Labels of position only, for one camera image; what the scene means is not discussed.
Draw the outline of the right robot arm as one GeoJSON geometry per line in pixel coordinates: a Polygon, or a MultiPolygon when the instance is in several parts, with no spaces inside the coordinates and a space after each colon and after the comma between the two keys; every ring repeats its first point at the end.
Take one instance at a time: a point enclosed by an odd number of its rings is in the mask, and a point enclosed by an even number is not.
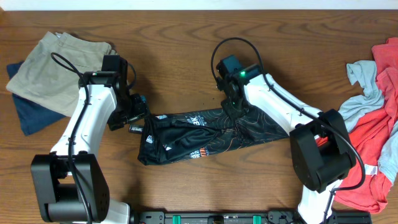
{"type": "Polygon", "coordinates": [[[363,161],[349,140],[342,115],[322,112],[283,89],[262,65],[243,67],[237,60],[212,67],[219,90],[225,92],[223,108],[233,120],[258,108],[275,121],[290,139],[294,171],[303,183],[297,211],[303,223],[327,223],[339,191],[353,190],[363,182],[341,183],[363,161]]]}

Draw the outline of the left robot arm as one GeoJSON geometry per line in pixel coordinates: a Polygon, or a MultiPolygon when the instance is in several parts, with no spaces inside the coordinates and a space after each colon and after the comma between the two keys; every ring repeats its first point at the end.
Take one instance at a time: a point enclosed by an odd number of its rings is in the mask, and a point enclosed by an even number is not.
{"type": "Polygon", "coordinates": [[[119,129],[146,114],[144,98],[130,95],[126,72],[86,72],[78,105],[49,154],[30,170],[45,222],[130,223],[128,204],[112,200],[97,155],[106,127],[119,129]]]}

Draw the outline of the black patterned cycling jersey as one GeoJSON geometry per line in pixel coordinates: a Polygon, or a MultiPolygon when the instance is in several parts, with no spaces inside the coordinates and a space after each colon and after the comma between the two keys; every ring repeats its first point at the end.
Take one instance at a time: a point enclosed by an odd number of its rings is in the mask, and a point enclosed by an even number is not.
{"type": "Polygon", "coordinates": [[[166,165],[288,138],[269,115],[249,108],[233,121],[223,109],[150,115],[143,126],[131,125],[141,135],[138,160],[144,165],[166,165]]]}

